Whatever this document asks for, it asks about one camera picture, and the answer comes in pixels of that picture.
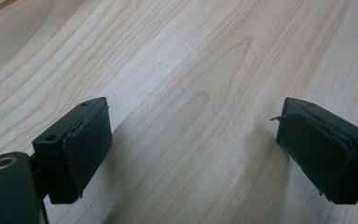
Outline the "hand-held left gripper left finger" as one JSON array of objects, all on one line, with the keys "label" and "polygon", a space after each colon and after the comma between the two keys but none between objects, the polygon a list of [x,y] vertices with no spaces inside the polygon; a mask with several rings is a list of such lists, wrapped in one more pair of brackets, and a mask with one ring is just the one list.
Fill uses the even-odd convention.
[{"label": "hand-held left gripper left finger", "polygon": [[107,99],[83,102],[33,141],[53,204],[74,203],[112,147]]}]

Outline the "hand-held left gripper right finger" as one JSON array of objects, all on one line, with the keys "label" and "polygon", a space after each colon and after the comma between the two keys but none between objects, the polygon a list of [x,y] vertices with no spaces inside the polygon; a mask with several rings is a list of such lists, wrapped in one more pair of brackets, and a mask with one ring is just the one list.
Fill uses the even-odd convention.
[{"label": "hand-held left gripper right finger", "polygon": [[303,100],[284,100],[276,141],[337,204],[358,202],[358,127]]}]

